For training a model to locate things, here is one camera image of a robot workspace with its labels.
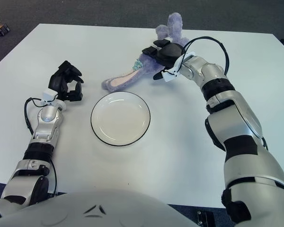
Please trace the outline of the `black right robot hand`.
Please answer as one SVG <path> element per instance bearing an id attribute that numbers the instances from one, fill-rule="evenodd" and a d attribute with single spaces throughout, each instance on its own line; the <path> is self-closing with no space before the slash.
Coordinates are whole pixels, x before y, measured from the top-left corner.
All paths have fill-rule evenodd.
<path id="1" fill-rule="evenodd" d="M 167 39 L 156 40 L 153 42 L 155 47 L 150 46 L 142 50 L 142 53 L 150 57 L 153 67 L 157 68 L 157 73 L 153 75 L 153 80 L 162 79 L 162 72 L 171 69 L 175 61 L 181 56 L 183 46 L 172 43 Z"/>

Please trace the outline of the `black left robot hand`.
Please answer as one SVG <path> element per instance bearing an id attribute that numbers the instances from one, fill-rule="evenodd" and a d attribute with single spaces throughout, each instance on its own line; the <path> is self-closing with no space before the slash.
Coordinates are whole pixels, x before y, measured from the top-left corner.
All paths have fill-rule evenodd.
<path id="1" fill-rule="evenodd" d="M 51 76 L 48 88 L 58 93 L 57 99 L 62 101 L 76 102 L 81 101 L 83 94 L 81 84 L 82 73 L 68 61 L 64 61 L 58 70 Z M 68 84 L 76 81 L 74 90 L 68 91 Z"/>

